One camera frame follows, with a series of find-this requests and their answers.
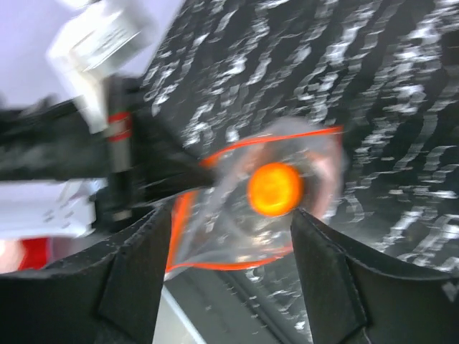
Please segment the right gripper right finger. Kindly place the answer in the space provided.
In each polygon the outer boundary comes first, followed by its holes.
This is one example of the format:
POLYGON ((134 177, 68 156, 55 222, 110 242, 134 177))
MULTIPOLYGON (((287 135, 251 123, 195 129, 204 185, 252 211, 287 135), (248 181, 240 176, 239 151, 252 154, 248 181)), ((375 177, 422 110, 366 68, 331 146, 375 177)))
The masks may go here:
POLYGON ((300 209, 291 237, 313 342, 458 342, 456 274, 385 255, 300 209))

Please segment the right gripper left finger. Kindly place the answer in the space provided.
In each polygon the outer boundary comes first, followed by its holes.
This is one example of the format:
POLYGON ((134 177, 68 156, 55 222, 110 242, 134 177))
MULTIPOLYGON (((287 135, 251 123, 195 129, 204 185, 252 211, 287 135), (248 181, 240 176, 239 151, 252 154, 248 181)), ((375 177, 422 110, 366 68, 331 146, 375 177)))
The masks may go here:
POLYGON ((44 269, 1 276, 2 343, 151 343, 171 236, 161 207, 44 269))

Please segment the fake orange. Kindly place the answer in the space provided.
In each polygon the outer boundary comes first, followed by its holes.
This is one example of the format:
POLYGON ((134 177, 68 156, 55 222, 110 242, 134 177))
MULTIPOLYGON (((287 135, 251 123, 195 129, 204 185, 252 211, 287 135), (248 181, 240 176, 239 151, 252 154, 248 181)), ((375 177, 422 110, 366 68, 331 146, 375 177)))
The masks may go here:
POLYGON ((284 216, 296 208, 304 196, 300 172, 286 163, 269 163, 258 168, 247 184, 252 209, 269 217, 284 216))

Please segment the clear zip top bag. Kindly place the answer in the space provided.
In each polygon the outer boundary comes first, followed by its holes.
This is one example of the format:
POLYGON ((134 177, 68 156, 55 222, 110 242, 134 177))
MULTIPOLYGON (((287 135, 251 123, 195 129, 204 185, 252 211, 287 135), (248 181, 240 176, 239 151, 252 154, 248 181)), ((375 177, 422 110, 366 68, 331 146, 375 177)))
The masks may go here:
POLYGON ((217 180, 177 198, 166 278, 190 267, 249 269, 291 253, 296 209, 321 221, 336 212, 341 133, 339 126, 284 117, 205 158, 217 180))

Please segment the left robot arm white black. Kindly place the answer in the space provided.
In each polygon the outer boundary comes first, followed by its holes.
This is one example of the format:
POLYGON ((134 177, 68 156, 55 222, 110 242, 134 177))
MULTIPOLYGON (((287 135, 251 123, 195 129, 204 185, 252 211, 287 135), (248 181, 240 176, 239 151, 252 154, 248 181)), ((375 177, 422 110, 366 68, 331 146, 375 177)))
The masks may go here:
POLYGON ((134 77, 111 77, 105 100, 127 115, 131 160, 114 173, 116 142, 91 133, 71 101, 47 97, 1 111, 1 238, 79 237, 117 232, 160 200, 211 186, 214 174, 183 147, 143 101, 134 77))

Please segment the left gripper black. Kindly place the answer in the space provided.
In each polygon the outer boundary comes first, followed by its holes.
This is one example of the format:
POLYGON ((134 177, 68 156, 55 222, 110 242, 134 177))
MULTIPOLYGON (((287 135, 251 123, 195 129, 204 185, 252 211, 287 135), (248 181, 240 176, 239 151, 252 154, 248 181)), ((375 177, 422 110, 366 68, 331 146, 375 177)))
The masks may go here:
POLYGON ((132 216, 134 199, 160 201, 214 184, 214 172, 182 145, 162 119, 146 110, 139 110, 132 117, 121 77, 104 79, 103 87, 113 221, 124 221, 132 216))

